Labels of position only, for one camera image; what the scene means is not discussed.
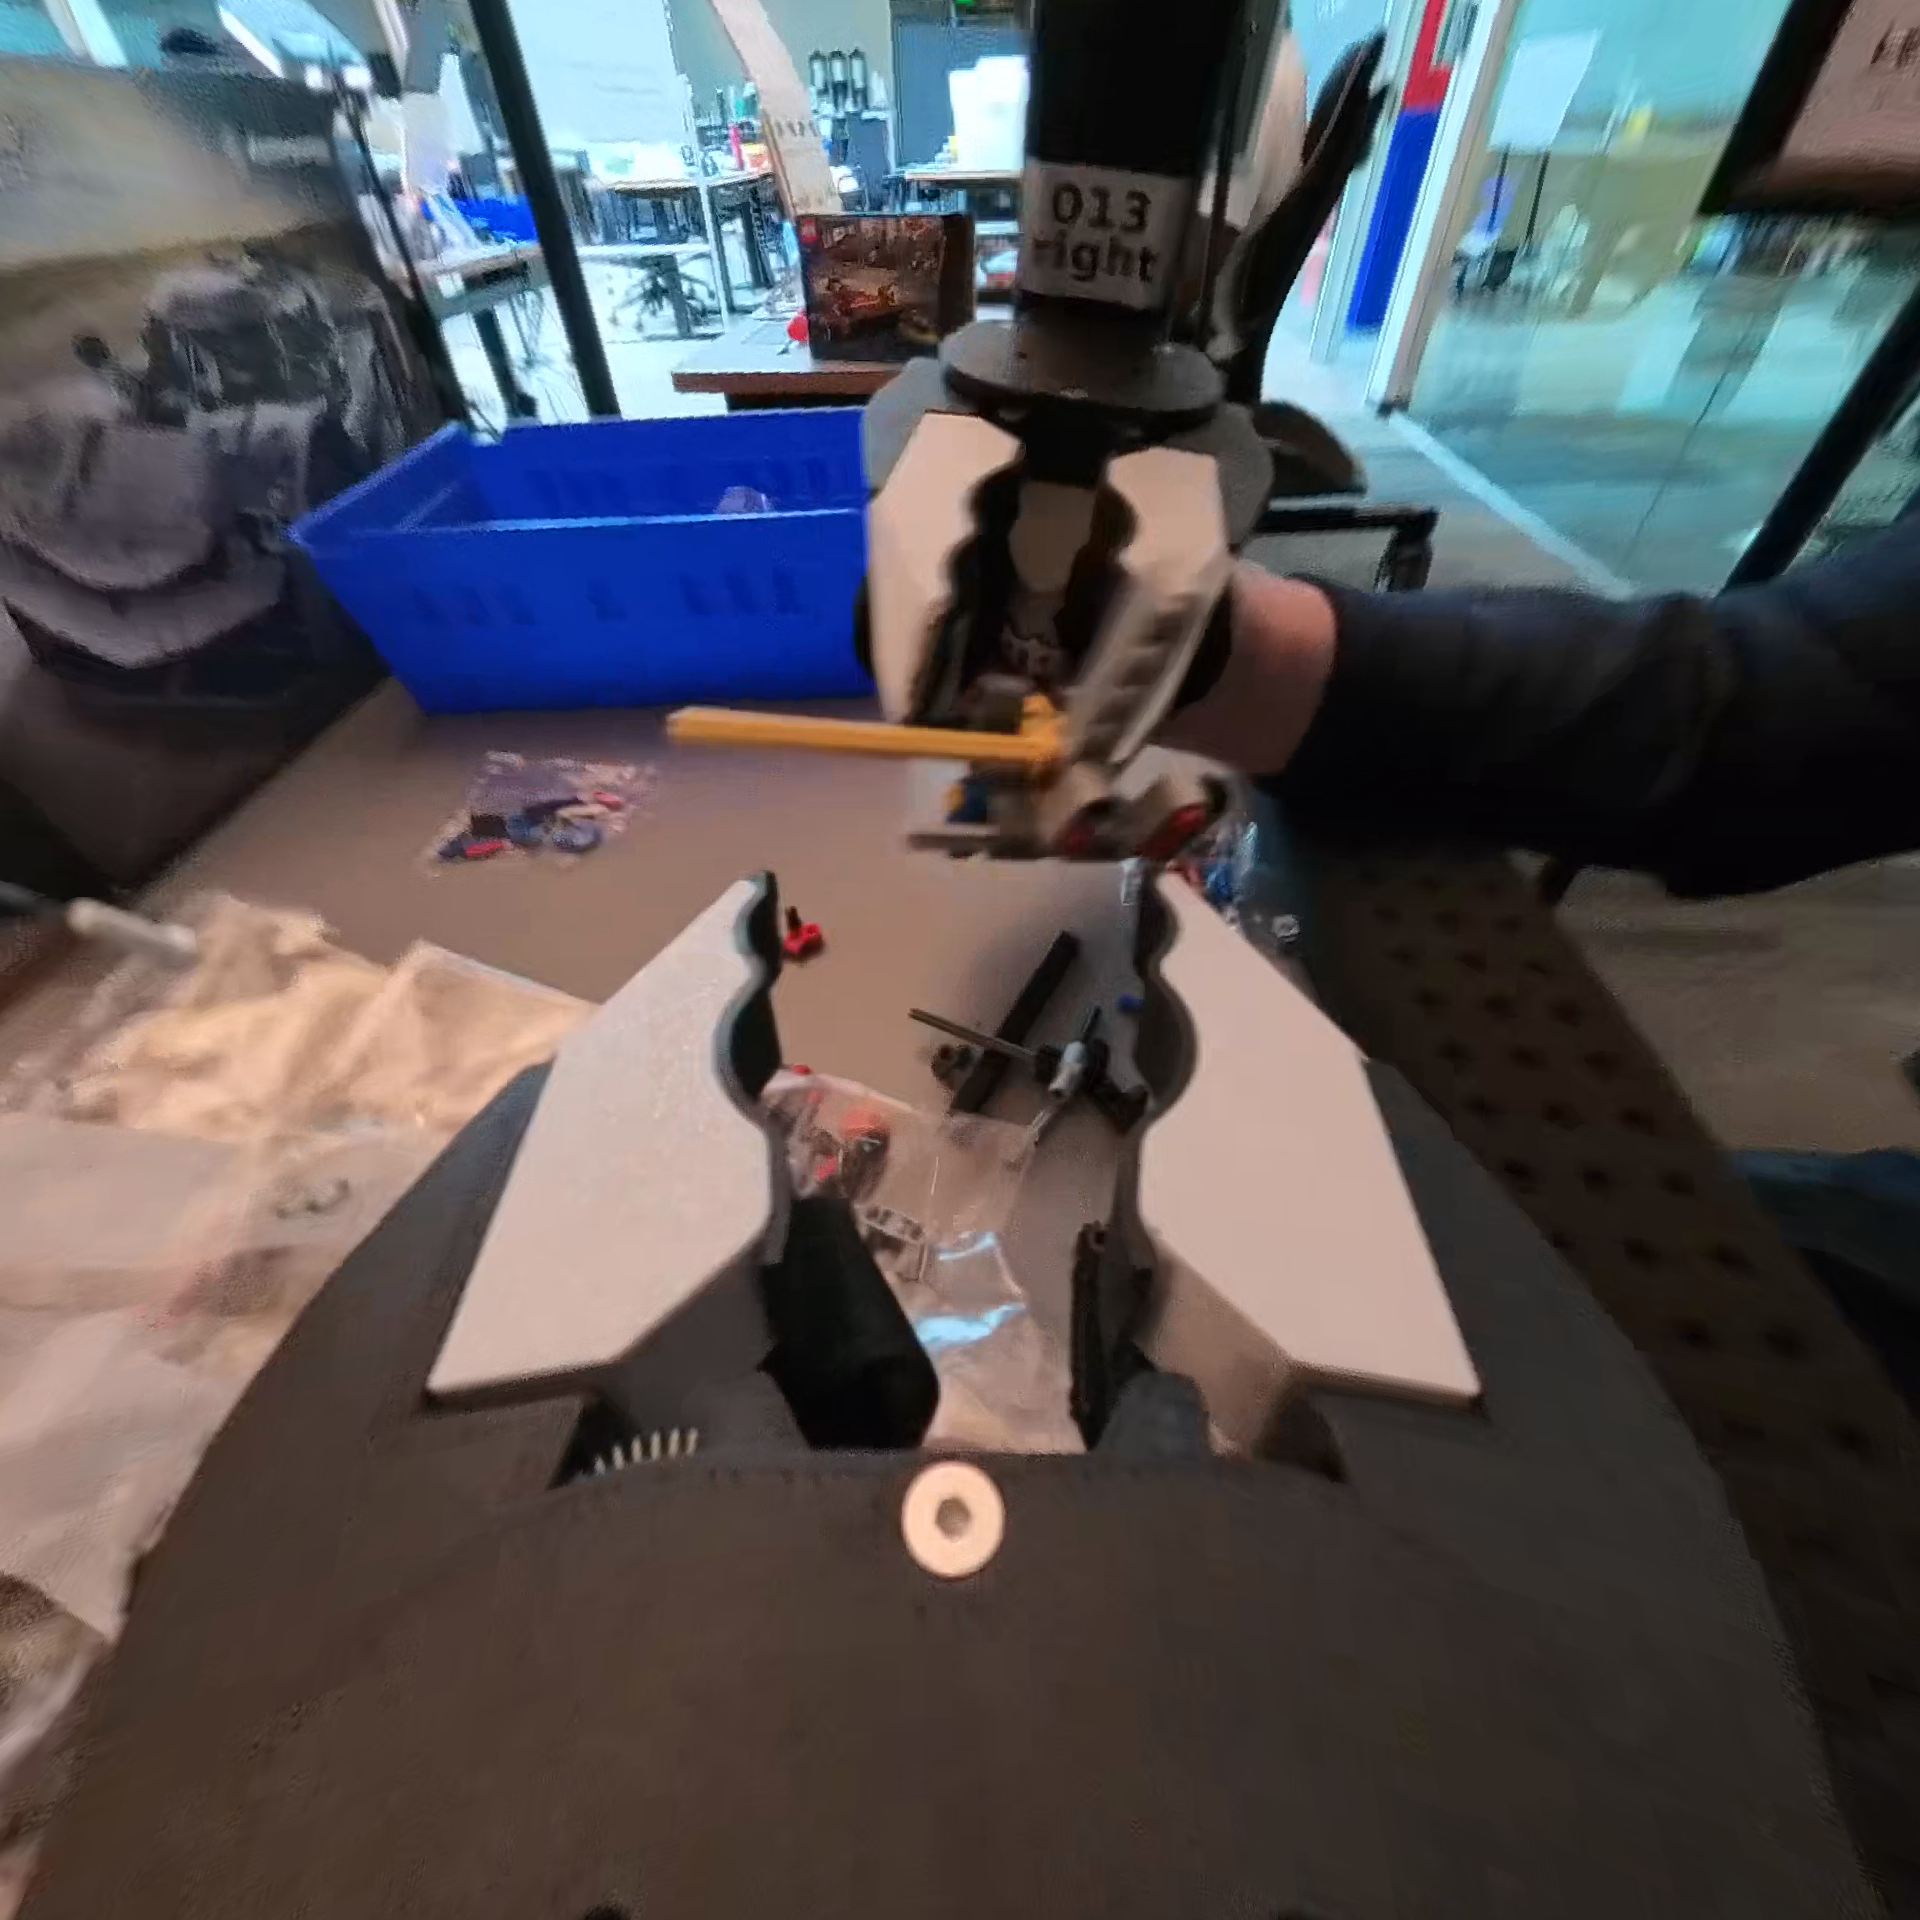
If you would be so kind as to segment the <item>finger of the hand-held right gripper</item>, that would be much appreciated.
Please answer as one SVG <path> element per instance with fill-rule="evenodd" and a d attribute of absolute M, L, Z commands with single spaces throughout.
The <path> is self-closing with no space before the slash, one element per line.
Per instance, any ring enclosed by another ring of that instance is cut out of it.
<path fill-rule="evenodd" d="M 1209 455 L 1141 449 L 1109 465 L 1057 618 L 1068 763 L 1125 766 L 1157 734 L 1231 576 Z"/>
<path fill-rule="evenodd" d="M 956 724 L 995 647 L 1023 479 L 1023 444 L 988 419 L 927 414 L 908 432 L 869 507 L 872 676 L 890 722 Z"/>

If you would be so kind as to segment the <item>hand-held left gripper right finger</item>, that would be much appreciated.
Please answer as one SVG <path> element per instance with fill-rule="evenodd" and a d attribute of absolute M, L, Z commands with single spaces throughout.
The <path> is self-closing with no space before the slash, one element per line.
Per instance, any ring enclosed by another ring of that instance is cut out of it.
<path fill-rule="evenodd" d="M 1188 880 L 1143 880 L 1137 926 L 1151 1100 L 1120 1200 L 1151 1268 L 1141 1354 L 1235 1454 L 1271 1452 L 1316 1391 L 1475 1409 L 1367 1057 Z"/>

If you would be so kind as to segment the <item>yellow grey lego assembly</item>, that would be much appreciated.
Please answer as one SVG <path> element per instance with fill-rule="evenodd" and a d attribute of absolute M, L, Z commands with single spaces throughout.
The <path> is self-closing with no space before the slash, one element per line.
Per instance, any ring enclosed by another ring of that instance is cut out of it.
<path fill-rule="evenodd" d="M 945 858 L 1157 868 L 1232 815 L 1224 775 L 1176 769 L 1135 783 L 1135 748 L 1076 730 L 1058 688 L 1008 672 L 981 676 L 941 724 L 681 706 L 664 731 L 680 745 L 948 763 L 945 811 L 906 833 L 914 850 Z"/>

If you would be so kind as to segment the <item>long black lego beam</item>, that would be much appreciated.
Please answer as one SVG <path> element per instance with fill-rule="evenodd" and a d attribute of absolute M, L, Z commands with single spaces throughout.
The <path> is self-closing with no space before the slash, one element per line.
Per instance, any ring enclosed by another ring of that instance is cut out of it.
<path fill-rule="evenodd" d="M 1063 931 L 1051 939 L 1043 961 L 997 1022 L 992 1032 L 997 1041 L 1027 1047 L 1039 1035 L 1048 1009 L 1068 983 L 1082 951 L 1083 943 L 1073 931 Z M 948 1086 L 951 1115 L 986 1114 L 1008 1086 L 1010 1074 L 1018 1073 L 1018 1060 L 1010 1055 L 995 1051 L 973 1041 L 954 1041 L 948 1055 L 945 1084 Z"/>

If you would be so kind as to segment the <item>person's right forearm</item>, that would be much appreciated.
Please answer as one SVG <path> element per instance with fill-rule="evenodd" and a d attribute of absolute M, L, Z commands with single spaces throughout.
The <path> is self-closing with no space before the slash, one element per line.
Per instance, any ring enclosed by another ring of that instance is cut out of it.
<path fill-rule="evenodd" d="M 1303 825 L 1755 897 L 1919 850 L 1919 519 L 1715 598 L 1329 587 Z"/>

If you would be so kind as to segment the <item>small printed lego box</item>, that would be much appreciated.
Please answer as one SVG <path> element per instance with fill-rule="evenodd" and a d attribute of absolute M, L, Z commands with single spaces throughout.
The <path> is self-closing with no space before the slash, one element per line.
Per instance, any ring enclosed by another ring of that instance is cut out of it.
<path fill-rule="evenodd" d="M 896 367 L 976 320 L 976 232 L 963 212 L 802 212 L 807 348 L 824 363 Z"/>

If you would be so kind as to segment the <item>bag red blue lego pieces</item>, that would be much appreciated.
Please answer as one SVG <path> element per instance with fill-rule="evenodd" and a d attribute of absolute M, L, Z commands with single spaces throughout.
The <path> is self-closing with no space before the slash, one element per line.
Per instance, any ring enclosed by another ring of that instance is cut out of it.
<path fill-rule="evenodd" d="M 1152 775 L 1117 801 L 1120 903 L 1132 959 L 1161 936 L 1161 894 L 1185 888 L 1263 954 L 1303 937 L 1303 884 L 1281 808 L 1212 763 Z"/>

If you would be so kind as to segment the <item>dark grey lego axle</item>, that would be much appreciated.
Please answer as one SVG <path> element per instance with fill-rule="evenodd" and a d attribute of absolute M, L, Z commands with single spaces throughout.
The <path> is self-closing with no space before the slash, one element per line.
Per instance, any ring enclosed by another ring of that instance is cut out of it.
<path fill-rule="evenodd" d="M 939 1033 L 939 1035 L 945 1035 L 954 1042 L 960 1042 L 960 1046 L 973 1049 L 973 1055 L 989 1055 L 989 1057 L 997 1057 L 997 1058 L 1003 1058 L 1003 1060 L 1010 1060 L 1010 1063 L 1023 1063 L 1023 1066 L 1033 1066 L 1033 1060 L 1039 1058 L 1039 1051 L 1023 1046 L 1023 1042 L 981 1032 L 981 1028 L 969 1026 L 969 1025 L 954 1022 L 946 1016 L 932 1016 L 930 1010 L 923 1010 L 920 1007 L 913 1007 L 908 1010 L 908 1017 L 914 1025 L 922 1025 L 922 1026 L 927 1026 L 927 1028 L 930 1028 L 930 1032 L 936 1032 L 936 1033 Z"/>

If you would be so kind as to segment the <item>small bag blue lego pieces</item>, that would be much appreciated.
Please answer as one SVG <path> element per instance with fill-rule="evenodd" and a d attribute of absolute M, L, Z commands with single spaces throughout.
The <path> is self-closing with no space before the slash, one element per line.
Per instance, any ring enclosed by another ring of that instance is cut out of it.
<path fill-rule="evenodd" d="M 655 791 L 652 763 L 484 752 L 420 862 L 429 874 L 459 874 L 595 858 L 633 825 Z"/>

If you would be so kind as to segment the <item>dark printed lego box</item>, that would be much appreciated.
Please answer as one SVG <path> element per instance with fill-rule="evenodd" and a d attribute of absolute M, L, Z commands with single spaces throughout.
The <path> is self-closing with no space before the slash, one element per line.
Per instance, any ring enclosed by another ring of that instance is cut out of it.
<path fill-rule="evenodd" d="M 298 523 L 443 424 L 327 97 L 5 60 L 5 876 L 128 889 L 381 680 Z"/>

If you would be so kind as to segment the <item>person's right hand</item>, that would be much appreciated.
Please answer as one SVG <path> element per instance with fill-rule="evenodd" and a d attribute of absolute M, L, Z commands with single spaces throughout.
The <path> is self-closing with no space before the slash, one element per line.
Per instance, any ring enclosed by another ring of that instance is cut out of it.
<path fill-rule="evenodd" d="M 1329 593 L 1236 561 L 1155 744 L 1242 778 L 1277 778 L 1312 727 L 1336 659 Z"/>

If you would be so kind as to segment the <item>blue plastic bin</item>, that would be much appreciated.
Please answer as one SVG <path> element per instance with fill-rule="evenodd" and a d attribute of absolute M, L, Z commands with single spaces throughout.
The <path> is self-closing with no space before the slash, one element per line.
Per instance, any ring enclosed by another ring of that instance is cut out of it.
<path fill-rule="evenodd" d="M 423 713 L 858 702 L 852 407 L 449 426 L 289 532 Z"/>

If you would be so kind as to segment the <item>dark perforated board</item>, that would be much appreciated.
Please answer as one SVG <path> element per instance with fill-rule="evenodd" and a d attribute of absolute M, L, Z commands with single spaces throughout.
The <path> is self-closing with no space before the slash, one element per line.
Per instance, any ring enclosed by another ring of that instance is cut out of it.
<path fill-rule="evenodd" d="M 1916 1915 L 1916 1420 L 1500 856 L 1298 843 L 1303 963 L 1648 1360 L 1784 1617 L 1840 1814 Z"/>

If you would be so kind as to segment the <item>pile of clear plastic bags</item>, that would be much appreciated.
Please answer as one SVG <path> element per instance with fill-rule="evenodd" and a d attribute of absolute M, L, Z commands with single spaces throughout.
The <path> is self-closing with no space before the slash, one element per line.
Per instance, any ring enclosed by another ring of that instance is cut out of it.
<path fill-rule="evenodd" d="M 5 1073 L 5 1591 L 98 1644 L 323 1282 L 600 1009 L 432 945 L 381 967 L 227 897 L 187 926 L 196 966 L 130 956 Z M 765 1360 L 800 1374 L 795 1415 L 856 1450 L 1080 1452 L 1066 1354 L 1003 1238 L 1027 1130 L 802 1068 L 761 1103 L 791 1183 Z M 601 1402 L 621 1440 L 591 1459 L 705 1440 L 715 1392 Z"/>

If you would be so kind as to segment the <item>wooden desk black frame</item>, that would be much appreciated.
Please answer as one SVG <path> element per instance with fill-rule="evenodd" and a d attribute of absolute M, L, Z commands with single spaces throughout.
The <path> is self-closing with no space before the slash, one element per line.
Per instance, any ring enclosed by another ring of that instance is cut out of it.
<path fill-rule="evenodd" d="M 945 384 L 930 344 L 888 354 L 885 340 L 856 340 L 849 352 L 799 340 L 789 320 L 755 319 L 719 339 L 693 346 L 669 372 L 681 400 L 713 400 L 730 414 L 779 410 L 842 410 L 867 404 L 908 371 L 922 371 L 920 393 L 941 400 Z"/>

